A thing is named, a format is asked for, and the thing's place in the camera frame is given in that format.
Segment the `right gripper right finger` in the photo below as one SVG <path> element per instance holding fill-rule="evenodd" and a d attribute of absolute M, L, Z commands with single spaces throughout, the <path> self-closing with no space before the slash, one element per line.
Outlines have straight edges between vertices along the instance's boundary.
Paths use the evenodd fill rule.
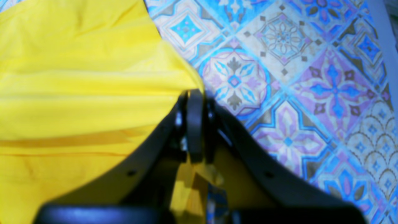
<path fill-rule="evenodd" d="M 211 145 L 204 150 L 208 163 L 215 161 L 215 141 L 224 140 L 263 192 L 283 207 L 344 207 L 341 199 L 324 193 L 297 177 L 274 160 L 250 135 L 243 124 L 213 97 L 204 98 L 205 139 Z"/>

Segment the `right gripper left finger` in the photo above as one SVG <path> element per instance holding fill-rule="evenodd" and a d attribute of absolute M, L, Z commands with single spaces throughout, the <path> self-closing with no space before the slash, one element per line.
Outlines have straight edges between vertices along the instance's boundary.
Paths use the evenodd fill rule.
<path fill-rule="evenodd" d="M 203 161 L 204 98 L 183 91 L 171 112 L 124 161 L 92 182 L 54 200 L 59 207 L 168 207 L 182 163 Z"/>

